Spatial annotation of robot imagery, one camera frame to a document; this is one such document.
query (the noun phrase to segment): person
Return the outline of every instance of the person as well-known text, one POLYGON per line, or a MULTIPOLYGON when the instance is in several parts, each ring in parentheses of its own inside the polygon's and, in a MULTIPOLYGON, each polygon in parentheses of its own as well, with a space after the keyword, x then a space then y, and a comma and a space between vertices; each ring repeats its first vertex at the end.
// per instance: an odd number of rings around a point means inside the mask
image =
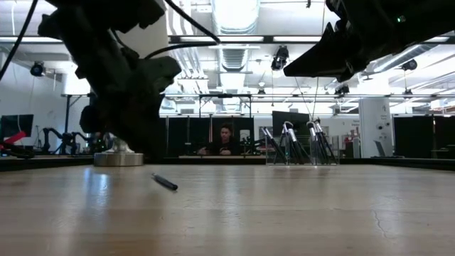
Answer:
POLYGON ((199 149, 200 155, 234 156, 240 153, 240 143, 232 135, 233 129, 230 124, 223 124, 220 131, 220 138, 208 146, 199 149))

